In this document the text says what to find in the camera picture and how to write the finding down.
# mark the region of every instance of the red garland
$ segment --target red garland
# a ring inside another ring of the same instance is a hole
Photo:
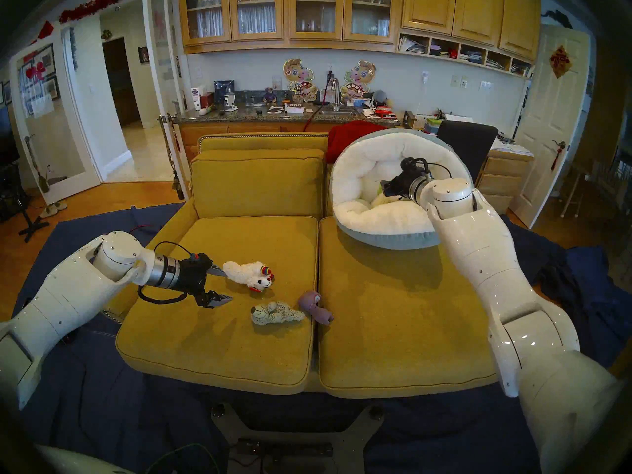
[[[80,4],[75,9],[64,10],[59,16],[59,22],[66,23],[67,21],[79,20],[88,15],[94,15],[96,12],[119,1],[121,0],[92,0],[88,3]]]

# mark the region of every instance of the round dog bed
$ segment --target round dog bed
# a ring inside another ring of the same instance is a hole
[[[410,200],[386,198],[380,180],[401,173],[405,157],[425,158],[435,179],[465,178],[470,172],[452,148],[436,137],[413,130],[387,129],[361,137],[338,157],[330,191],[338,226],[364,243],[391,250],[439,244],[426,210]]]

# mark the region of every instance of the glass cabinet door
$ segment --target glass cabinet door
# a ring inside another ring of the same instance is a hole
[[[344,38],[393,43],[396,3],[401,7],[401,0],[344,0]]]
[[[231,0],[233,40],[283,38],[283,0]]]
[[[292,39],[343,38],[344,0],[288,0]]]
[[[229,42],[228,0],[179,0],[184,45]]]

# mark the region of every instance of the white door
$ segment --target white door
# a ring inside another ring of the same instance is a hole
[[[65,56],[56,28],[10,66],[18,133],[47,204],[100,183],[71,101]]]
[[[149,63],[160,108],[160,121],[164,128],[165,139],[169,145],[171,161],[180,180],[185,200],[188,200],[190,196],[188,188],[188,180],[190,178],[189,166],[186,162],[184,147],[177,144],[170,120],[177,113],[178,109],[180,112],[185,110],[178,85],[171,27],[173,20],[171,6],[171,0],[143,0],[143,18],[147,36],[147,49],[149,50]]]
[[[560,45],[571,60],[571,69],[558,79],[549,58]],[[531,91],[515,138],[535,159],[519,195],[509,204],[528,228],[533,227],[540,215],[568,154],[586,91],[589,57],[588,34],[553,25],[540,26],[540,47]],[[562,142],[566,148],[554,163],[556,143]]]

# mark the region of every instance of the kitchen counter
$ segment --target kitchen counter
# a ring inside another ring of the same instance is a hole
[[[304,112],[302,114],[271,114],[268,115],[266,112],[269,107],[246,107],[245,104],[237,103],[237,110],[234,112],[228,112],[224,115],[220,115],[220,112],[223,112],[223,107],[220,106],[217,110],[213,110],[206,115],[200,115],[197,110],[187,110],[182,115],[176,115],[174,119],[174,123],[176,124],[201,124],[201,123],[230,123],[230,122],[295,122],[295,123],[306,123],[309,117],[313,112],[308,113]],[[305,104],[305,109],[312,109],[316,111],[318,106],[312,104]],[[261,115],[257,115],[257,110],[261,110],[263,113]],[[398,127],[401,125],[401,117],[402,115],[397,115],[398,120],[388,120],[388,119],[368,119],[364,117],[362,113],[358,113],[358,115],[349,115],[349,114],[326,114],[321,115],[321,113],[317,113],[314,115],[312,119],[313,124],[344,124],[347,122],[351,122],[353,120],[366,120],[367,122],[371,122],[378,125],[383,125],[385,127]]]

